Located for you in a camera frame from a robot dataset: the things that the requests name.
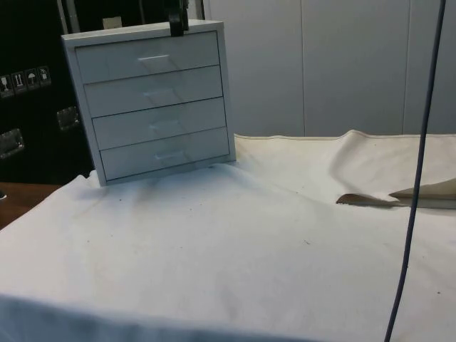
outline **drawer handle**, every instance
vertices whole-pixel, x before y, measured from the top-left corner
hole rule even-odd
[[[157,90],[157,91],[152,91],[149,93],[143,93],[143,95],[153,104],[157,105],[160,103],[157,103],[156,99],[157,98],[163,98],[165,96],[173,96],[176,97],[179,102],[184,102],[183,99],[179,96],[177,91],[175,89],[163,89],[163,90]]]
[[[149,125],[149,128],[151,130],[162,130],[163,126],[170,126],[170,125],[179,126],[180,121],[179,120],[169,120],[169,121],[160,121],[159,123],[151,123]]]
[[[171,153],[164,153],[164,154],[156,154],[155,159],[156,160],[166,160],[166,159],[171,159],[171,158],[178,158],[178,157],[183,157],[185,159],[185,153],[184,151],[177,151],[177,152],[171,152]]]
[[[139,62],[144,64],[144,66],[147,69],[149,69],[149,71],[153,71],[151,69],[153,69],[154,64],[156,64],[156,62],[166,61],[166,60],[168,60],[169,57],[170,57],[170,55],[160,55],[160,56],[138,58],[138,60],[139,60]]]

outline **wire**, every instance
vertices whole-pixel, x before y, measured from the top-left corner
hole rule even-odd
[[[417,166],[416,166],[415,184],[413,186],[412,205],[410,208],[410,216],[408,219],[407,236],[405,238],[404,257],[403,257],[402,269],[400,271],[398,290],[396,292],[396,297],[394,299],[393,310],[391,311],[390,321],[388,323],[388,329],[386,330],[385,342],[389,342],[389,340],[391,339],[391,333],[393,332],[394,323],[396,320],[396,316],[398,314],[400,297],[402,296],[402,292],[404,289],[405,276],[407,275],[408,260],[409,260],[409,256],[410,256],[410,247],[412,244],[413,226],[415,225],[416,209],[418,206],[418,197],[420,195],[421,174],[423,171],[423,161],[424,161],[424,157],[425,157],[426,134],[428,132],[427,123],[429,121],[430,106],[432,103],[432,93],[434,92],[435,69],[437,66],[437,57],[439,54],[440,36],[442,34],[442,23],[443,23],[443,15],[445,13],[445,5],[446,5],[446,0],[440,0],[440,10],[439,10],[439,16],[438,16],[438,20],[437,20],[437,29],[435,31],[434,48],[432,50],[432,60],[431,60],[430,75],[429,75],[429,81],[428,81],[429,83],[428,83],[428,87],[427,87],[428,92],[427,92],[427,96],[426,96],[426,106],[425,106],[425,112],[423,115],[423,124],[421,127],[421,134],[420,134],[420,147],[418,149],[418,162],[417,162]]]
[[[206,20],[206,13],[204,12],[204,0],[201,0],[201,17],[202,20]]]
[[[139,7],[140,7],[141,24],[142,24],[142,25],[145,25],[143,0],[139,0],[138,5],[139,5]]]

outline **white door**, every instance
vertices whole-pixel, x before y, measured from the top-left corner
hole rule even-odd
[[[234,131],[304,135],[301,0],[209,0],[222,20]]]

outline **table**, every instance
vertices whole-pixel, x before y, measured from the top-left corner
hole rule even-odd
[[[0,341],[382,341],[410,208],[336,200],[411,187],[418,143],[236,137],[236,163],[77,177],[0,231]],[[455,151],[427,138],[423,184]],[[418,210],[393,340],[454,340],[455,227]]]
[[[6,194],[0,200],[0,230],[42,202],[60,185],[41,185],[0,182],[0,190]]]

